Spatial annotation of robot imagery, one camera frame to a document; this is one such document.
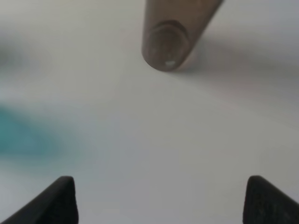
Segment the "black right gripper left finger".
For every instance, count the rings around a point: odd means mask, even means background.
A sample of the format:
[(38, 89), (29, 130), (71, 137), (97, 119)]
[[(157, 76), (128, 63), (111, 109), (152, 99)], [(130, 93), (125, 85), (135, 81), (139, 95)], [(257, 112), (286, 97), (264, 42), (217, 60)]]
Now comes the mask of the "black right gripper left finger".
[(74, 178), (61, 176), (4, 224), (77, 224), (79, 222)]

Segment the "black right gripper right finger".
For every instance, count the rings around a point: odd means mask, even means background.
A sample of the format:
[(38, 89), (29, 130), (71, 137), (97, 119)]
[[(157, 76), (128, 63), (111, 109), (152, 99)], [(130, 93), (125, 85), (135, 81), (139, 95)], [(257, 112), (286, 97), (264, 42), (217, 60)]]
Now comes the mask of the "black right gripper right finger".
[(298, 224), (299, 204), (259, 175), (248, 179), (244, 224)]

